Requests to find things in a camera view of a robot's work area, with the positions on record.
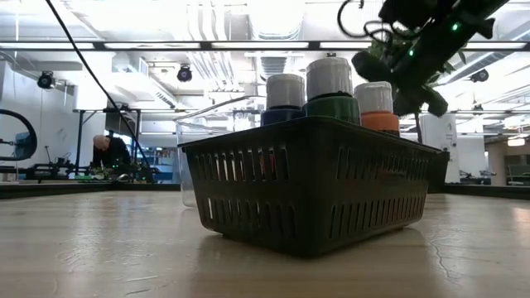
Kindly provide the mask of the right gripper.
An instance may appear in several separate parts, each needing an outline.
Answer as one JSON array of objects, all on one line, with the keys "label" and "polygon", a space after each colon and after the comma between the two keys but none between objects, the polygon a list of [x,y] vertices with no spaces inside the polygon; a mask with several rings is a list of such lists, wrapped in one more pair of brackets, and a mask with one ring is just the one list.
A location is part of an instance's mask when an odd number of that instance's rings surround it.
[{"label": "right gripper", "polygon": [[[399,91],[422,87],[450,59],[448,35],[420,35],[412,41],[398,41],[388,50],[388,67],[376,56],[360,51],[352,58],[359,76],[367,81],[391,81]],[[434,89],[426,89],[428,112],[438,118],[446,114],[448,103]]]}]

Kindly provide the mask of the orange paint bottle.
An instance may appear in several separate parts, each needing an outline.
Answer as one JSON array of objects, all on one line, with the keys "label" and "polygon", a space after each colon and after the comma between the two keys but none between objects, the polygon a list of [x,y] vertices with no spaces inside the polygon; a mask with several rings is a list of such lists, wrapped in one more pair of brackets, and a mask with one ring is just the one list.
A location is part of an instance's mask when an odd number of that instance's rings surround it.
[{"label": "orange paint bottle", "polygon": [[360,84],[354,88],[354,97],[359,102],[362,126],[400,135],[398,116],[393,113],[393,91],[389,82]]}]

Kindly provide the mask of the green paint bottle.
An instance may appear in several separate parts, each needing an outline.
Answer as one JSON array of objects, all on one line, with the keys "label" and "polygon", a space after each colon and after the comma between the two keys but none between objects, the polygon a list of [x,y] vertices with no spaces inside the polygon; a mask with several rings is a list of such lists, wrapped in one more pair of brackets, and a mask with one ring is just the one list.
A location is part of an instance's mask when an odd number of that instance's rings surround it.
[{"label": "green paint bottle", "polygon": [[326,116],[360,125],[359,102],[353,96],[352,72],[341,57],[325,57],[306,68],[307,116]]}]

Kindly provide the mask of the blue paint bottle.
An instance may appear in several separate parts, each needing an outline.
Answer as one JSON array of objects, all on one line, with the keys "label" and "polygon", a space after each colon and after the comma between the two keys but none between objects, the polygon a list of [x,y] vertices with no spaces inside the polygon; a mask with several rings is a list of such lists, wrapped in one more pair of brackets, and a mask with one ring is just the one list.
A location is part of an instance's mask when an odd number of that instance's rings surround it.
[{"label": "blue paint bottle", "polygon": [[305,115],[304,79],[296,74],[275,74],[266,82],[266,110],[261,114],[261,125],[290,121]]}]

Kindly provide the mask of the white cylindrical column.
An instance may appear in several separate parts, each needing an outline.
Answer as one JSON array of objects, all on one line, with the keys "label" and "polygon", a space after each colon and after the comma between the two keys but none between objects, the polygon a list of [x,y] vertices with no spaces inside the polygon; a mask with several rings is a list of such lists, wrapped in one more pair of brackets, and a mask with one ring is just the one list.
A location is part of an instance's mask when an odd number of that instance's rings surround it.
[{"label": "white cylindrical column", "polygon": [[446,113],[438,118],[428,113],[421,115],[419,121],[422,130],[422,142],[449,153],[445,182],[459,183],[460,167],[455,115]]}]

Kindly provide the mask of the black slotted plastic basket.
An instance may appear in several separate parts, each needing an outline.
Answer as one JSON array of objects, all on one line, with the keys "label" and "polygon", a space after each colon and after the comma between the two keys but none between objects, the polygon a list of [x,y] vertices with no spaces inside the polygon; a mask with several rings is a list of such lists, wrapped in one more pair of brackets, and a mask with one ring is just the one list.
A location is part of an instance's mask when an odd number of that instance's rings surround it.
[{"label": "black slotted plastic basket", "polygon": [[328,117],[181,148],[205,228],[299,257],[419,221],[448,163],[444,151]]}]

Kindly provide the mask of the black overhead light bar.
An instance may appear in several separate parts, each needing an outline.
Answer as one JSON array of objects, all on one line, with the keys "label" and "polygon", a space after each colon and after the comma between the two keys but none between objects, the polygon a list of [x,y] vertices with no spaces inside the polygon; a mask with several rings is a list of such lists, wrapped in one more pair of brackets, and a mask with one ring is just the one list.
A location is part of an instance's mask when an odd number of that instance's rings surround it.
[{"label": "black overhead light bar", "polygon": [[0,50],[14,51],[357,51],[369,41],[0,41]]}]

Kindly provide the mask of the clear plastic bin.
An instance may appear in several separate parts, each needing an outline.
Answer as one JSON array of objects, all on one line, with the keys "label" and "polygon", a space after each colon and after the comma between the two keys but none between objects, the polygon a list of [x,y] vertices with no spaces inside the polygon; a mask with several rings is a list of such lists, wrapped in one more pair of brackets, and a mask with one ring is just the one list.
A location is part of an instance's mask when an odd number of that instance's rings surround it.
[{"label": "clear plastic bin", "polygon": [[259,127],[265,109],[264,96],[246,95],[176,118],[178,173],[186,208],[196,209],[197,205],[190,167],[180,145]]}]

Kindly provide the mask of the person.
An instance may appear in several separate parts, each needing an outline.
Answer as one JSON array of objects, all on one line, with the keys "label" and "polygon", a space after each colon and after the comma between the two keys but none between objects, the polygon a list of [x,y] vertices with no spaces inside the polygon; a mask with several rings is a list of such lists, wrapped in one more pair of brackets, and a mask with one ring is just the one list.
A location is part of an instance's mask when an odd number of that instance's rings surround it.
[{"label": "person", "polygon": [[125,142],[118,137],[96,135],[93,137],[94,167],[114,168],[131,163],[131,157]]}]

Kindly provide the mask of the black aluminium frame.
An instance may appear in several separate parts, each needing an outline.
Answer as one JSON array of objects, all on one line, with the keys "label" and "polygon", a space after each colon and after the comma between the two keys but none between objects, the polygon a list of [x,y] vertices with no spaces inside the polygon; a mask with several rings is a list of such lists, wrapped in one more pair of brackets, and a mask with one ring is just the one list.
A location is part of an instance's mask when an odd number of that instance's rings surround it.
[{"label": "black aluminium frame", "polygon": [[[52,184],[0,184],[0,199],[21,199],[50,195],[72,195],[104,191],[180,191],[178,184],[118,184],[118,183],[60,183]],[[505,199],[530,200],[529,186],[492,186],[445,184],[439,189],[430,188],[429,194],[470,195]]]}]

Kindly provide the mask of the white rectangular ceiling duct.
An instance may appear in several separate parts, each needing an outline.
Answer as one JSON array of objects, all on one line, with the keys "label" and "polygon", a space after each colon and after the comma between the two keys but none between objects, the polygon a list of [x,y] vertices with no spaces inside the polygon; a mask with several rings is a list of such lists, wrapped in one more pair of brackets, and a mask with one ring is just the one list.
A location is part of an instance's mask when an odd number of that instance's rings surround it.
[{"label": "white rectangular ceiling duct", "polygon": [[112,58],[112,72],[109,76],[111,93],[125,102],[140,107],[151,104],[159,109],[175,109],[176,98],[149,75],[149,65],[140,56],[126,52]]}]

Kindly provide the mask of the black workstation frame with monitor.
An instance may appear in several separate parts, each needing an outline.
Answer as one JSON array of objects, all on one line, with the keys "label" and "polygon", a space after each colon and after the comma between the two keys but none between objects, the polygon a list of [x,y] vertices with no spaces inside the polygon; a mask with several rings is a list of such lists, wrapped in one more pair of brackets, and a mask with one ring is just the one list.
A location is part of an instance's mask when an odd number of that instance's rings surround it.
[{"label": "black workstation frame with monitor", "polygon": [[131,182],[145,178],[142,171],[147,168],[150,169],[150,164],[147,157],[139,143],[140,136],[140,121],[142,111],[140,109],[130,108],[103,108],[103,109],[74,109],[75,113],[79,114],[78,138],[75,158],[75,174],[80,172],[80,154],[81,154],[81,138],[83,135],[83,126],[95,114],[102,113],[106,115],[106,119],[110,121],[108,131],[113,135],[115,132],[131,137],[131,154],[132,161],[130,166],[123,168],[123,173],[127,173]]}]

